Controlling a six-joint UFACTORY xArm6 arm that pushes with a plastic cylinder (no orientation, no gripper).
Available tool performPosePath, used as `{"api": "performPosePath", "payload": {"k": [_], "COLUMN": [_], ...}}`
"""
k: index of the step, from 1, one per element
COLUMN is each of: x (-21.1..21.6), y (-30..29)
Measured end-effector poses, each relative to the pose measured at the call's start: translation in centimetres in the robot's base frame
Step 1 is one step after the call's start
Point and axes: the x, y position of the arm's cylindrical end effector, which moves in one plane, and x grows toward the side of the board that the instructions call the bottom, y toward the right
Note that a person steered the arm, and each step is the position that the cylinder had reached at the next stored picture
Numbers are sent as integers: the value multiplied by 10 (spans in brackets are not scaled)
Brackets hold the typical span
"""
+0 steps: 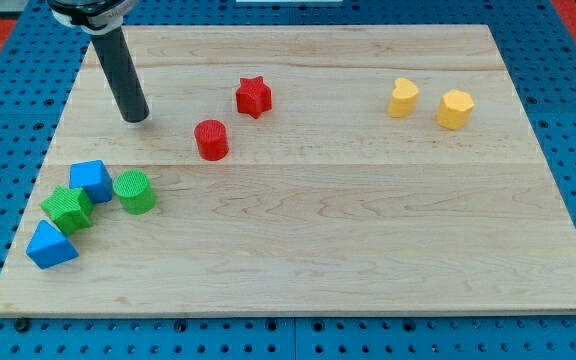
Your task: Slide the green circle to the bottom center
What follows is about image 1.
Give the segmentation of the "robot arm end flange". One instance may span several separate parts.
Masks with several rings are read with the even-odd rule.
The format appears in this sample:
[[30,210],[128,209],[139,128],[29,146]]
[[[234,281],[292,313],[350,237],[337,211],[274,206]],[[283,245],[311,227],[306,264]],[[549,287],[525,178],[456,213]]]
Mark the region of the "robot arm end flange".
[[54,18],[90,35],[104,35],[122,26],[137,0],[48,0]]

